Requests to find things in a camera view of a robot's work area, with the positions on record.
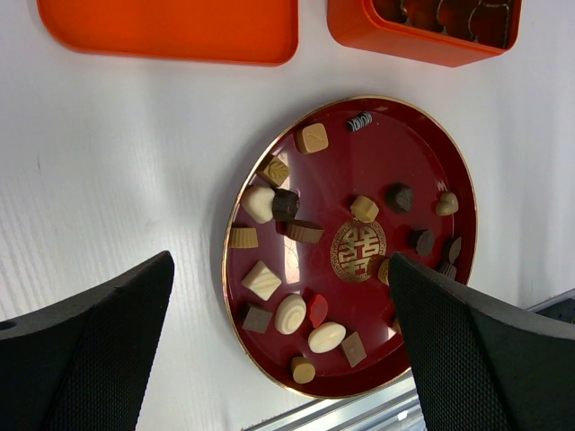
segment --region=chocolate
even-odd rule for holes
[[[413,190],[404,184],[394,184],[385,193],[385,204],[396,214],[409,213],[413,208]]]
[[[443,260],[454,264],[456,263],[456,259],[459,257],[459,253],[461,252],[461,236],[449,238],[443,244],[441,248],[441,257]]]
[[[373,118],[371,117],[371,114],[369,112],[361,112],[353,119],[348,119],[345,124],[350,132],[357,132],[361,128],[367,126],[372,121]]]
[[[323,235],[323,228],[315,223],[304,220],[294,220],[287,223],[286,236],[297,242],[316,244]]]
[[[258,223],[267,223],[273,218],[271,204],[276,193],[266,186],[251,186],[240,199],[242,208]]]
[[[289,190],[277,189],[276,196],[271,202],[271,212],[274,220],[290,222],[296,218],[299,209],[299,196]]]
[[[283,335],[296,332],[305,319],[306,308],[300,295],[287,296],[276,310],[276,330]]]
[[[439,202],[435,207],[435,213],[440,217],[451,216],[459,209],[459,202],[457,196],[451,191],[441,193]]]
[[[363,343],[361,342],[357,332],[354,332],[341,342],[341,349],[343,350],[345,357],[348,358],[349,366],[351,366],[351,368],[367,357],[366,350],[364,349]]]
[[[258,233],[255,227],[232,227],[230,249],[255,249],[258,247]]]
[[[419,256],[425,258],[433,251],[435,235],[430,229],[425,231],[413,231],[410,236],[410,244]]]
[[[280,187],[289,176],[289,168],[278,157],[268,154],[256,171],[273,187]]]
[[[345,337],[345,327],[333,321],[322,323],[312,330],[307,338],[309,349],[314,353],[325,353],[335,349]]]
[[[281,280],[263,263],[258,261],[242,280],[242,286],[247,287],[264,301],[281,285]]]
[[[314,297],[307,303],[307,317],[312,321],[312,326],[320,326],[327,316],[327,301],[321,295]]]
[[[296,383],[306,384],[314,379],[315,367],[309,359],[297,356],[291,360],[291,373]]]
[[[379,214],[379,208],[376,203],[365,196],[359,195],[351,204],[351,214],[353,214],[362,223],[373,222],[377,214]]]
[[[377,278],[381,281],[384,285],[389,286],[389,259],[384,259],[379,266],[379,270],[377,271]]]
[[[441,262],[438,266],[438,273],[452,280],[456,279],[457,268],[451,265],[449,262]]]
[[[297,148],[302,154],[322,151],[329,144],[325,126],[322,123],[305,126],[296,132],[296,142]]]
[[[271,312],[263,310],[252,303],[248,303],[245,317],[243,318],[242,329],[263,334],[270,324],[271,316]]]

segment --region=gold rim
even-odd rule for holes
[[[255,174],[258,166],[260,166],[261,162],[263,161],[264,157],[270,152],[271,148],[273,148],[275,146],[275,144],[277,144],[281,139],[284,138],[284,136],[293,128],[295,127],[297,124],[299,124],[301,121],[303,121],[304,119],[306,119],[307,117],[309,117],[310,115],[315,114],[316,112],[319,112],[320,110],[324,110],[325,108],[329,108],[330,106],[333,105],[337,105],[338,103],[343,103],[345,101],[356,101],[359,99],[379,99],[379,100],[383,100],[383,101],[393,101],[395,103],[400,103],[402,105],[405,105],[409,108],[412,108],[418,112],[420,112],[421,114],[423,114],[427,119],[430,119],[431,121],[433,121],[433,123],[441,129],[441,131],[447,136],[447,138],[451,141],[451,144],[453,145],[453,147],[456,149],[457,153],[459,154],[459,158],[461,159],[461,161],[464,164],[465,167],[465,171],[467,172],[467,178],[469,178],[469,182],[471,184],[471,191],[472,191],[472,195],[473,195],[473,206],[474,206],[474,211],[475,211],[475,242],[473,244],[473,256],[471,259],[471,266],[469,269],[469,276],[467,277],[467,280],[465,280],[465,283],[467,283],[469,281],[469,277],[471,276],[471,271],[473,269],[473,264],[475,262],[475,252],[477,251],[477,237],[478,237],[478,231],[477,231],[477,223],[478,223],[478,215],[477,215],[477,201],[475,199],[475,187],[473,186],[473,180],[471,178],[471,174],[469,172],[469,167],[467,166],[467,163],[465,162],[465,158],[463,157],[463,155],[461,154],[461,151],[459,150],[459,147],[457,146],[456,142],[453,140],[453,138],[451,137],[451,135],[449,135],[449,133],[447,133],[447,131],[433,118],[431,117],[426,111],[421,110],[420,108],[418,108],[415,105],[412,105],[411,103],[407,102],[407,101],[402,101],[400,99],[395,99],[394,97],[387,97],[387,96],[377,96],[377,95],[373,95],[373,94],[368,94],[368,95],[362,95],[362,96],[354,96],[354,97],[348,97],[345,99],[340,99],[338,101],[333,101],[331,103],[326,103],[323,106],[312,110],[308,113],[306,113],[304,116],[302,116],[301,118],[299,118],[298,120],[294,121],[292,124],[290,124],[287,128],[285,128],[279,135],[278,137],[276,137],[271,144],[268,145],[268,147],[264,150],[264,152],[262,153],[262,155],[260,156],[260,158],[256,161],[256,163],[253,165],[252,170],[250,171],[250,173],[248,174],[248,176],[246,177],[245,181],[243,182],[242,187],[240,188],[240,191],[237,194],[237,197],[235,198],[235,202],[234,202],[234,207],[232,209],[232,214],[230,215],[230,218],[227,222],[227,228],[226,228],[226,237],[224,238],[224,256],[222,259],[222,281],[223,281],[223,293],[224,293],[224,302],[226,303],[226,311],[227,311],[227,317],[230,320],[230,324],[232,325],[232,328],[234,329],[234,334],[235,337],[237,338],[238,342],[240,343],[240,346],[243,349],[243,352],[250,358],[250,360],[260,369],[260,371],[266,376],[268,377],[268,379],[270,379],[272,382],[274,382],[276,385],[287,389],[288,391],[291,391],[293,393],[296,393],[298,395],[302,395],[304,397],[308,397],[308,398],[312,398],[312,399],[321,399],[321,400],[341,400],[341,399],[346,399],[346,398],[351,398],[351,397],[358,397],[359,395],[366,395],[370,392],[373,391],[377,391],[379,389],[383,389],[385,386],[392,384],[393,382],[395,382],[397,379],[399,379],[401,376],[403,376],[405,373],[407,373],[408,371],[411,370],[411,367],[408,367],[405,371],[403,371],[402,373],[398,374],[397,376],[395,376],[393,379],[389,380],[388,382],[382,383],[379,386],[369,389],[367,391],[363,391],[363,392],[359,392],[359,393],[354,393],[353,395],[345,395],[345,396],[340,396],[340,397],[318,397],[316,395],[312,395],[310,393],[306,393],[306,392],[302,392],[299,391],[297,389],[294,389],[290,386],[285,385],[282,382],[279,382],[278,380],[276,380],[273,376],[269,375],[268,372],[266,370],[264,370],[260,364],[258,364],[258,362],[253,358],[252,354],[250,354],[250,352],[248,351],[248,349],[246,348],[245,344],[242,341],[242,338],[240,337],[239,332],[237,331],[237,328],[235,327],[235,323],[234,323],[234,318],[232,317],[232,312],[230,310],[230,303],[228,301],[228,295],[227,295],[227,244],[229,242],[229,236],[230,236],[230,230],[232,228],[232,223],[234,222],[235,219],[235,215],[237,214],[237,210],[238,207],[240,205],[240,198],[243,194],[243,191],[245,190],[245,188],[248,186],[250,179],[252,178],[252,176]]]

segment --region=orange container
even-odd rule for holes
[[[297,0],[37,0],[64,46],[95,54],[279,66],[298,44]]]
[[[510,50],[519,30],[521,0],[513,0],[506,48],[495,48],[383,19],[373,0],[328,0],[328,26],[341,45],[397,57],[461,66]]]

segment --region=white chocolate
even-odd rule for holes
[[[260,260],[242,280],[242,285],[267,301],[281,285],[281,280]]]
[[[276,310],[276,330],[289,335],[297,331],[305,318],[307,307],[300,295],[290,295],[284,299]]]
[[[335,349],[345,338],[345,328],[339,323],[328,321],[312,330],[307,339],[314,353],[325,353]]]
[[[273,218],[271,203],[276,193],[269,187],[251,186],[242,195],[242,208],[258,223],[267,223]]]

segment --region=white table surface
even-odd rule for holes
[[[245,174],[326,102],[389,95],[450,132],[480,213],[471,286],[527,307],[575,284],[575,4],[524,1],[508,54],[450,69],[344,48],[325,1],[300,3],[296,56],[267,68],[78,54],[34,0],[2,1],[0,321],[171,251],[140,431],[240,429],[307,402],[240,349],[220,264]]]

